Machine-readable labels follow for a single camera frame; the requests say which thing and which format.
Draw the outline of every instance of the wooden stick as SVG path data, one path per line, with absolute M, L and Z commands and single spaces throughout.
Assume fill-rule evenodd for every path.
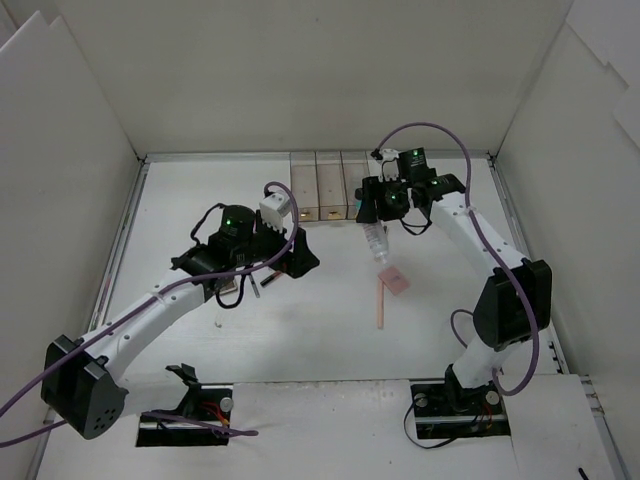
M 378 279 L 378 329 L 384 328 L 384 282 Z

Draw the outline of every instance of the white table surface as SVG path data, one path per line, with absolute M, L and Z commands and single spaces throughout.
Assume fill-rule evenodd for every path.
M 209 206 L 256 208 L 266 182 L 289 182 L 288 155 L 198 158 L 151 164 L 107 317 L 142 295 L 162 277 L 170 258 L 192 245 L 189 231 Z M 464 178 L 462 160 L 430 164 Z M 474 160 L 473 175 L 473 202 L 511 241 L 486 160 Z M 203 226 L 203 239 L 217 229 L 219 215 Z M 423 222 L 419 212 L 408 220 Z M 385 329 L 377 330 L 378 265 L 361 228 L 355 222 L 303 225 L 318 268 L 298 280 L 279 278 L 261 289 L 259 300 L 247 283 L 245 300 L 235 310 L 205 304 L 162 334 L 128 372 L 187 363 L 202 381 L 220 383 L 442 377 L 463 351 L 450 331 L 449 314 L 473 310 L 486 280 L 448 237 L 435 227 L 412 237 L 398 222 L 389 224 L 392 261 L 412 286 L 398 297 L 386 294 Z M 256 281 L 269 273 L 256 273 Z M 458 324 L 470 338 L 470 320 L 460 316 Z M 542 333 L 538 373 L 556 373 L 548 340 Z M 529 355 L 530 346 L 523 346 L 505 372 L 524 373 Z
M 461 160 L 430 163 L 464 176 Z M 473 201 L 512 241 L 488 165 L 473 163 Z M 287 156 L 152 164 L 110 316 L 153 285 L 170 257 L 189 248 L 188 232 L 206 208 L 218 201 L 256 206 L 269 180 L 288 182 Z M 207 222 L 203 235 L 218 219 Z M 590 478 L 613 478 L 580 382 L 556 374 L 546 332 L 538 375 L 506 402 L 512 437 L 463 440 L 429 452 L 408 442 L 401 421 L 409 384 L 394 379 L 442 377 L 462 353 L 449 313 L 472 309 L 485 279 L 437 228 L 414 238 L 392 224 L 393 261 L 412 286 L 398 297 L 387 295 L 379 331 L 377 266 L 360 228 L 348 222 L 304 228 L 320 267 L 299 280 L 278 279 L 261 290 L 260 300 L 247 288 L 241 307 L 230 312 L 210 302 L 176 322 L 129 370 L 144 376 L 184 362 L 204 382 L 235 383 L 233 426 L 256 428 L 258 437 L 228 447 L 136 448 L 137 417 L 120 419 L 92 441 L 63 427 L 49 439 L 38 478 L 546 480 L 564 478 L 558 472 L 577 475 L 578 466 L 587 466 L 595 475 Z M 469 322 L 459 323 L 470 336 Z M 523 346 L 505 365 L 506 386 L 519 381 L 529 352 Z M 549 443 L 555 437 L 560 453 Z

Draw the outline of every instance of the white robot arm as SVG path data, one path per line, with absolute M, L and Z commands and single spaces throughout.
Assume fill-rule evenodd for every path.
M 201 385 L 188 365 L 163 366 L 144 378 L 127 375 L 140 352 L 180 317 L 214 297 L 221 308 L 235 308 L 242 300 L 246 275 L 259 268 L 271 266 L 299 278 L 319 265 L 307 246 L 306 232 L 297 225 L 291 192 L 272 184 L 289 198 L 265 191 L 257 212 L 216 205 L 223 209 L 219 230 L 206 244 L 200 243 L 195 234 L 205 215 L 191 233 L 196 245 L 173 258 L 164 278 L 117 320 L 75 341 L 63 335 L 49 345 L 41 397 L 85 439 L 102 435 L 123 415 L 173 411 L 197 396 Z M 294 228 L 287 240 L 282 219 L 290 209 Z M 242 277 L 239 297 L 227 305 L 220 289 L 235 275 Z
M 390 152 L 394 151 L 374 151 L 374 155 L 389 161 Z M 465 353 L 445 372 L 449 400 L 457 410 L 462 410 L 465 399 L 473 398 L 491 382 L 507 357 L 523 341 L 532 338 L 525 307 L 509 277 L 515 277 L 522 287 L 538 330 L 542 330 L 550 319 L 551 269 L 542 260 L 531 262 L 509 245 L 473 206 L 467 207 L 465 186 L 454 175 L 439 176 L 429 168 L 424 149 L 395 152 L 395 156 L 396 179 L 385 175 L 363 180 L 362 189 L 356 192 L 361 201 L 356 221 L 402 220 L 411 208 L 418 208 L 428 225 L 433 223 L 446 232 L 478 275 L 487 278 L 473 312 L 476 335 Z

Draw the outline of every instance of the purple cable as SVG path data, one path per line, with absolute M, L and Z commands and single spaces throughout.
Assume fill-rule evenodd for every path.
M 287 240 L 287 243 L 285 243 L 285 245 L 282 247 L 282 249 L 278 253 L 276 253 L 273 257 L 271 257 L 266 262 L 261 263 L 260 265 L 258 265 L 256 267 L 248 268 L 246 270 L 240 270 L 240 271 L 232 270 L 232 271 L 229 271 L 229 272 L 209 273 L 209 274 L 206 274 L 206 275 L 197 275 L 197 276 L 194 276 L 194 277 L 184 278 L 184 279 L 179 280 L 177 282 L 174 282 L 174 283 L 166 286 L 162 290 L 160 290 L 160 292 L 159 292 L 160 295 L 166 295 L 167 293 L 169 293 L 174 288 L 179 287 L 180 285 L 184 285 L 185 283 L 191 283 L 191 282 L 197 282 L 197 281 L 203 281 L 203 280 L 212 280 L 212 279 L 216 279 L 216 278 L 229 278 L 229 277 L 235 277 L 235 276 L 241 275 L 241 274 L 242 275 L 246 275 L 247 273 L 252 273 L 252 272 L 255 272 L 255 271 L 260 270 L 262 268 L 266 268 L 269 265 L 272 265 L 273 263 L 277 262 L 285 253 L 287 253 L 289 251 L 289 248 L 291 248 L 291 245 L 293 245 L 296 233 L 298 232 L 298 223 L 299 223 L 298 204 L 296 203 L 296 200 L 293 197 L 293 193 L 291 192 L 291 190 L 289 190 L 289 188 L 286 185 L 284 185 L 284 184 L 282 184 L 280 182 L 269 182 L 269 183 L 267 183 L 265 185 L 264 188 L 266 190 L 266 189 L 268 189 L 270 187 L 277 187 L 277 188 L 280 188 L 281 190 L 284 190 L 284 192 L 289 197 L 289 200 L 291 201 L 291 214 L 293 216 L 293 229 L 291 230 L 291 236 L 290 236 L 289 240 Z M 7 403 L 5 403 L 2 407 L 0 407 L 0 418 L 2 418 L 7 413 L 7 411 L 9 411 L 9 409 L 11 407 L 13 407 L 18 402 L 18 400 L 20 400 L 22 397 L 24 397 L 33 387 L 35 387 L 38 383 L 40 383 L 42 380 L 47 378 L 53 372 L 57 371 L 60 367 L 62 367 L 62 365 L 67 363 L 69 360 L 71 360 L 71 359 L 77 357 L 78 355 L 80 355 L 82 352 L 84 352 L 91 345 L 93 345 L 96 342 L 98 342 L 99 340 L 103 339 L 104 337 L 109 335 L 111 332 L 113 332 L 117 328 L 120 328 L 122 325 L 127 323 L 132 318 L 140 315 L 147 308 L 149 308 L 151 305 L 153 305 L 156 301 L 157 301 L 156 297 L 152 297 L 152 298 L 146 300 L 145 302 L 140 304 L 138 307 L 134 308 L 131 312 L 126 314 L 124 317 L 122 317 L 120 320 L 118 320 L 116 322 L 113 322 L 113 325 L 111 325 L 111 326 L 107 327 L 106 329 L 104 329 L 102 332 L 100 332 L 100 334 L 98 334 L 95 337 L 91 338 L 90 340 L 87 340 L 86 342 L 82 343 L 79 347 L 73 349 L 67 355 L 65 355 L 64 357 L 62 357 L 58 361 L 56 361 L 53 364 L 51 364 L 42 373 L 37 375 L 33 380 L 31 380 L 24 387 L 22 387 L 18 391 L 18 393 L 16 393 L 13 397 L 11 397 L 7 401 Z M 21 441 L 29 440 L 30 438 L 33 438 L 33 436 L 40 435 L 41 433 L 44 433 L 45 431 L 49 431 L 49 430 L 44 430 L 44 429 L 37 430 L 37 431 L 32 432 L 30 434 L 27 434 L 27 435 L 25 435 L 23 437 L 20 437 L 20 439 L 22 439 Z M 5 443 L 9 444 L 9 445 L 6 445 L 6 446 L 15 445 L 15 443 L 11 443 L 11 442 L 14 442 L 14 440 L 9 440 L 8 442 L 5 442 Z
M 469 310 L 465 310 L 464 308 L 459 308 L 451 312 L 451 317 L 449 317 L 449 322 L 451 323 L 451 330 L 453 331 L 453 335 L 458 339 L 458 341 L 462 344 L 464 348 L 467 348 L 467 342 L 465 342 L 462 339 L 462 337 L 458 333 L 458 330 L 456 329 L 455 318 L 458 313 L 466 313 L 467 315 L 473 316 L 473 312 L 470 312 Z
M 144 412 L 145 417 L 153 417 L 158 420 L 169 420 L 172 422 L 190 423 L 191 425 L 197 425 L 198 427 L 208 428 L 214 433 L 226 435 L 229 438 L 233 437 L 256 437 L 258 435 L 257 430 L 235 430 L 233 428 L 218 427 L 217 425 L 211 425 L 200 420 L 193 420 L 191 418 L 181 417 L 179 415 L 169 415 L 167 413 L 160 412 Z
M 540 338 L 538 337 L 538 322 L 536 321 L 536 315 L 533 312 L 533 307 L 531 306 L 531 303 L 527 298 L 527 294 L 524 291 L 524 288 L 522 288 L 522 285 L 520 285 L 520 282 L 518 282 L 518 279 L 511 272 L 511 269 L 507 266 L 504 260 L 502 260 L 498 252 L 496 252 L 495 249 L 491 246 L 491 244 L 487 240 L 487 237 L 485 237 L 484 233 L 482 232 L 482 228 L 478 223 L 476 214 L 473 212 L 472 209 L 469 208 L 471 207 L 471 155 L 469 155 L 469 150 L 467 150 L 467 147 L 464 146 L 464 143 L 462 143 L 462 140 L 460 140 L 460 138 L 458 138 L 458 136 L 455 133 L 453 133 L 451 130 L 449 130 L 446 127 L 443 127 L 442 125 L 438 125 L 437 123 L 412 122 L 412 123 L 407 123 L 405 125 L 401 125 L 400 127 L 390 132 L 380 142 L 380 144 L 378 145 L 378 150 L 382 149 L 382 147 L 387 142 L 387 140 L 389 140 L 396 133 L 410 127 L 429 127 L 429 128 L 435 128 L 436 130 L 440 130 L 441 132 L 444 132 L 447 135 L 449 135 L 453 139 L 453 141 L 458 144 L 458 146 L 460 147 L 460 150 L 462 150 L 464 158 L 467 162 L 467 178 L 465 181 L 466 192 L 464 194 L 464 202 L 467 207 L 467 211 L 469 212 L 469 219 L 471 220 L 471 224 L 473 225 L 474 230 L 478 234 L 478 238 L 480 239 L 484 247 L 487 249 L 489 254 L 496 261 L 496 263 L 500 266 L 502 271 L 505 273 L 505 275 L 513 285 L 513 288 L 515 288 L 516 293 L 518 294 L 518 297 L 522 301 L 522 306 L 524 307 L 524 311 L 527 314 L 527 320 L 529 320 L 529 328 L 531 329 L 531 339 L 533 340 L 533 349 L 531 352 L 531 361 L 529 363 L 529 368 L 527 369 L 527 373 L 525 374 L 524 378 L 514 389 L 505 390 L 504 388 L 502 388 L 502 385 L 500 385 L 500 381 L 498 380 L 498 371 L 496 369 L 493 369 L 493 371 L 491 372 L 491 375 L 493 377 L 493 383 L 495 383 L 496 388 L 498 389 L 500 394 L 504 395 L 505 397 L 511 397 L 513 395 L 520 393 L 522 390 L 524 390 L 524 388 L 529 384 L 529 382 L 533 378 L 533 375 L 536 372 L 536 367 L 538 366 L 538 358 L 540 356 Z
M 46 427 L 42 427 L 38 430 L 35 430 L 31 433 L 27 433 L 26 435 L 23 435 L 22 437 L 18 437 L 18 438 L 14 438 L 13 440 L 8 440 L 6 442 L 0 442 L 0 448 L 6 448 L 6 447 L 12 447 L 14 445 L 17 445 L 18 443 L 22 443 L 22 442 L 26 442 L 27 440 L 31 440 L 32 438 L 35 438 L 39 435 L 42 435 L 43 433 L 47 433 L 50 432 L 51 430 L 53 430 L 54 428 L 58 428 L 61 427 L 62 425 L 66 425 L 67 422 L 65 420 L 62 420 L 60 422 L 56 422 L 56 423 L 52 423 L 51 425 L 47 425 Z

